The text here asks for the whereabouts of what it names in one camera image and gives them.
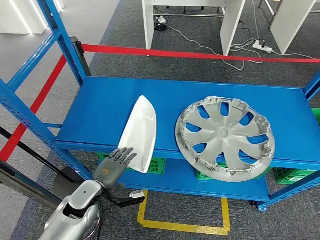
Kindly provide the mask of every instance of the red barrier tape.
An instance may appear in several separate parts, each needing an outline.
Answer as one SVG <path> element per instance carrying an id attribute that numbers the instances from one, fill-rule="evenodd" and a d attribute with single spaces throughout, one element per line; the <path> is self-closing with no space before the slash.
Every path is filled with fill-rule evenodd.
<path id="1" fill-rule="evenodd" d="M 54 82 L 58 78 L 59 74 L 66 65 L 66 58 L 62 55 L 60 60 L 57 63 L 54 69 L 51 72 L 47 82 L 43 86 L 41 92 L 35 98 L 33 104 L 30 107 L 30 110 L 36 114 L 38 110 L 42 106 L 45 99 L 48 95 L 49 91 L 52 88 Z M 8 142 L 0 151 L 0 160 L 7 162 L 12 152 L 17 147 L 20 141 L 27 128 L 23 124 L 20 123 L 19 126 L 12 134 L 12 136 L 8 140 Z"/>
<path id="2" fill-rule="evenodd" d="M 311 58 L 260 58 L 249 56 L 219 56 L 208 53 L 185 52 L 185 51 L 164 51 L 153 49 L 143 49 L 137 47 L 122 46 L 100 46 L 82 44 L 85 52 L 105 53 L 105 54 L 124 54 L 124 55 L 140 55 L 140 56 L 157 56 L 170 58 L 187 58 L 187 59 L 214 59 L 214 60 L 233 60 L 233 61 L 255 61 L 255 62 L 274 62 L 274 63 L 309 63 L 320 64 L 320 59 Z"/>

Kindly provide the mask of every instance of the power strip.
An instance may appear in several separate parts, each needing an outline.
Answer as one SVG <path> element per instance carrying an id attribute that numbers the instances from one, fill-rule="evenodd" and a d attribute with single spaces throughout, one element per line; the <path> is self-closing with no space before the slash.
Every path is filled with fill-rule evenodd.
<path id="1" fill-rule="evenodd" d="M 156 19 L 158 19 L 159 24 L 165 24 L 167 22 L 164 16 L 156 17 Z"/>
<path id="2" fill-rule="evenodd" d="M 273 50 L 271 47 L 268 47 L 268 46 L 263 46 L 263 47 L 262 45 L 260 45 L 260 40 L 255 41 L 255 43 L 254 45 L 252 45 L 252 47 L 254 49 L 261 50 L 261 51 L 266 52 L 266 53 L 269 53 L 269 54 L 273 52 Z"/>

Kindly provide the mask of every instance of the lower shelf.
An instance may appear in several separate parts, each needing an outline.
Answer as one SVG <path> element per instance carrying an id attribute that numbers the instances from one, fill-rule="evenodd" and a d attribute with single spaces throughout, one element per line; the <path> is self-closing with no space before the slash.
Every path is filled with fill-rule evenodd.
<path id="1" fill-rule="evenodd" d="M 264 176 L 245 182 L 199 181 L 192 166 L 182 159 L 167 159 L 164 175 L 125 171 L 118 183 L 124 184 L 126 188 L 158 192 L 260 202 L 269 200 L 268 186 Z"/>

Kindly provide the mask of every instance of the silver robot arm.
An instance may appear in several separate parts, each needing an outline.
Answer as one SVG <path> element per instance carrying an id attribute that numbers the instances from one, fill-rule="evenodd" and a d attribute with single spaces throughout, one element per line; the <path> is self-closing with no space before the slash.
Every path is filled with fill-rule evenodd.
<path id="1" fill-rule="evenodd" d="M 117 198 L 109 194 L 127 166 L 137 154 L 133 148 L 116 149 L 104 159 L 93 175 L 74 193 L 63 199 L 45 224 L 39 240 L 82 240 L 100 214 L 97 200 L 103 196 L 123 208 L 143 202 L 142 190 L 132 192 L 129 198 Z"/>

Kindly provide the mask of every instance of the yellow tape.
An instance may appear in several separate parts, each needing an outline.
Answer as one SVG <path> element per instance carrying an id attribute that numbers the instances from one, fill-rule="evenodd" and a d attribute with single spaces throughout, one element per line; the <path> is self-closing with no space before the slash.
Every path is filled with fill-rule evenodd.
<path id="1" fill-rule="evenodd" d="M 162 229 L 171 231 L 180 231 L 188 233 L 198 233 L 198 234 L 213 234 L 228 236 L 228 231 L 230 231 L 230 219 L 228 207 L 228 200 L 225 197 L 221 198 L 222 218 L 223 227 L 215 226 L 198 226 L 198 225 L 188 225 L 173 222 L 165 221 L 150 221 L 145 220 L 146 207 L 147 205 L 148 191 L 143 190 L 146 199 L 140 204 L 139 212 L 137 213 L 137 222 L 145 228 L 151 229 Z"/>

